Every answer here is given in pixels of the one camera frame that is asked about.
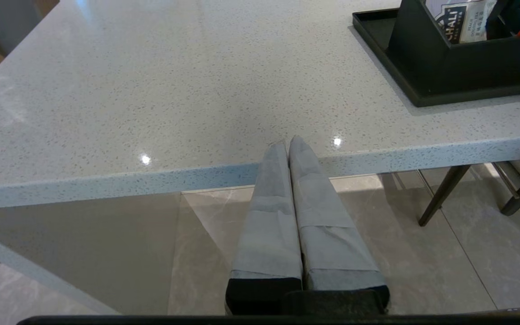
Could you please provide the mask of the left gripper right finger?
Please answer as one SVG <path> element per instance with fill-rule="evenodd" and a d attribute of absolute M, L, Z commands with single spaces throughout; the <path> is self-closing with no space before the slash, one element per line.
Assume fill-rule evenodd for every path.
<path fill-rule="evenodd" d="M 315 152 L 295 136 L 288 158 L 305 289 L 369 291 L 384 312 L 390 302 L 388 284 Z"/>

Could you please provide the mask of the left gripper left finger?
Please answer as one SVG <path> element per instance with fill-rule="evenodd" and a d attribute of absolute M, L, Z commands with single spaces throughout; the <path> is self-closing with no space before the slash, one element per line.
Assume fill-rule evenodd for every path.
<path fill-rule="evenodd" d="M 286 144 L 273 143 L 259 164 L 225 292 L 230 315 L 279 315 L 302 290 L 303 264 Z"/>

